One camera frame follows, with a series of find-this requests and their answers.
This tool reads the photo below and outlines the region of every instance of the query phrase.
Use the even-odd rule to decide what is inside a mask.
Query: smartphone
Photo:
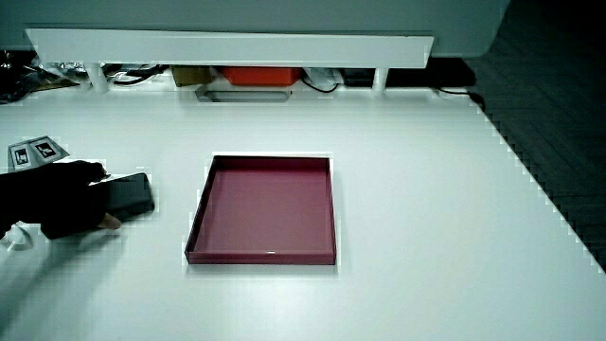
[[[155,208],[150,181],[142,172],[94,184],[91,190],[101,200],[105,211],[121,222]]]

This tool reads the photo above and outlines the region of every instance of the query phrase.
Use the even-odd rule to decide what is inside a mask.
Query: black glove
[[[52,163],[0,175],[0,237],[19,221],[41,224],[48,238],[95,228],[105,210],[89,188],[107,177],[99,163]]]

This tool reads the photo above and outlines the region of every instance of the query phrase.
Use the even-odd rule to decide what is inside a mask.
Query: orange box
[[[221,73],[233,85],[289,86],[301,78],[299,67],[225,66]]]

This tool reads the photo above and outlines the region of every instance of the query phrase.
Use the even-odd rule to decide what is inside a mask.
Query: black cable
[[[308,82],[306,82],[305,78],[301,78],[301,81],[303,81],[303,83],[305,85],[309,86],[311,89],[313,89],[315,91],[319,91],[319,92],[321,92],[323,94],[329,94],[329,93],[333,92],[334,90],[336,90],[336,88],[339,87],[339,84],[335,84],[334,87],[332,89],[330,89],[330,90],[322,90],[322,89],[318,89],[315,86],[313,86],[313,85],[309,84]]]
[[[135,84],[138,84],[142,81],[149,79],[151,76],[159,75],[159,74],[163,73],[168,68],[169,68],[168,65],[156,65],[149,69],[130,70],[125,74],[125,76],[139,77],[139,78],[136,80],[132,80],[132,81],[114,81],[114,84],[116,84],[116,85],[135,85]]]
[[[455,92],[455,91],[444,90],[442,88],[434,88],[434,89],[437,91],[446,93],[446,94],[451,94],[451,95],[467,95],[470,97],[471,100],[473,100],[477,105],[480,106],[480,109],[482,109],[483,112],[486,112],[486,102],[484,101],[484,98],[480,94],[477,94],[477,93],[474,93],[471,91]]]

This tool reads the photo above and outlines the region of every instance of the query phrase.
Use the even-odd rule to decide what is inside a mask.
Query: table surface
[[[157,203],[118,231],[50,242],[30,225],[32,248],[0,248],[0,338],[603,337],[603,273],[469,99],[342,89],[211,104],[172,90],[0,106],[0,146],[50,135],[112,174],[146,172]],[[213,152],[332,152],[337,265],[187,265]]]

